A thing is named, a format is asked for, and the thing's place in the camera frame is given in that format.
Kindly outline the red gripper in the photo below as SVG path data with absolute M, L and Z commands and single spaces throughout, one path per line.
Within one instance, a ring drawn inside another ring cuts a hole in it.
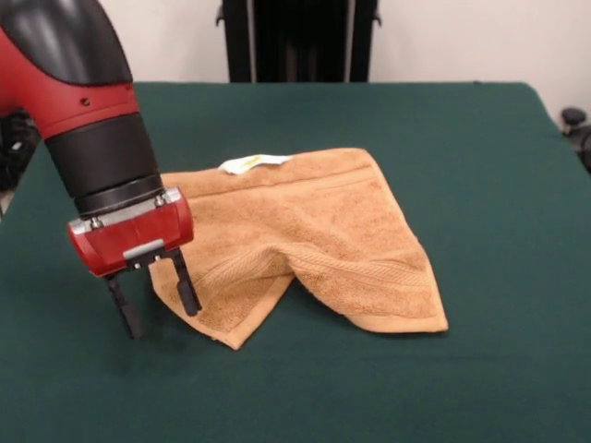
M 119 271 L 137 268 L 141 257 L 163 257 L 193 240 L 193 219 L 187 199 L 177 187 L 167 187 L 154 198 L 67 226 L 78 256 L 95 277 L 105 278 L 127 335 L 138 340 L 144 330 L 134 306 L 124 297 Z M 201 309 L 181 251 L 172 254 L 178 277 L 177 292 L 188 316 Z

